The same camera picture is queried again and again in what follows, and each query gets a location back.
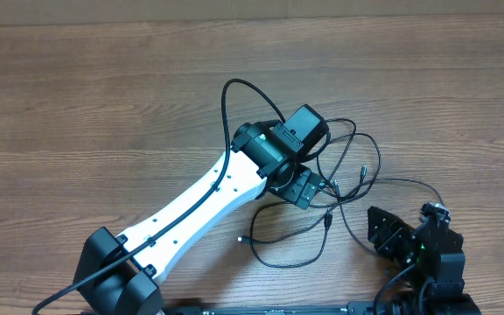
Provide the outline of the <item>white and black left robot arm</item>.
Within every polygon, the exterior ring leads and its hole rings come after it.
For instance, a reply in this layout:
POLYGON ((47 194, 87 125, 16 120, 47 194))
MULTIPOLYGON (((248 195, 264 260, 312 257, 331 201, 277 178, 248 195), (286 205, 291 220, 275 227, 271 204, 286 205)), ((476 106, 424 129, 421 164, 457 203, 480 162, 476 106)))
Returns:
POLYGON ((229 213, 265 193, 310 205, 321 178, 304 163, 327 133, 319 119, 244 123, 215 165, 162 210, 119 235, 101 227, 87 238, 74 275, 79 293, 98 314, 160 313, 159 285, 229 213))

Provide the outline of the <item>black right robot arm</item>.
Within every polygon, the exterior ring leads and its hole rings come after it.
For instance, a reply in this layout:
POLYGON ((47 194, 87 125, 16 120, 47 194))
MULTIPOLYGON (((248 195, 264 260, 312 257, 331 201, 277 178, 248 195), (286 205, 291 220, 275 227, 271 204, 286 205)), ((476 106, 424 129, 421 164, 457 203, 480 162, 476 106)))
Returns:
POLYGON ((478 315, 479 307, 464 293, 464 238, 450 229, 450 211, 426 203, 419 227, 371 206, 367 238, 378 256, 395 263, 399 272, 367 305, 369 314, 478 315))

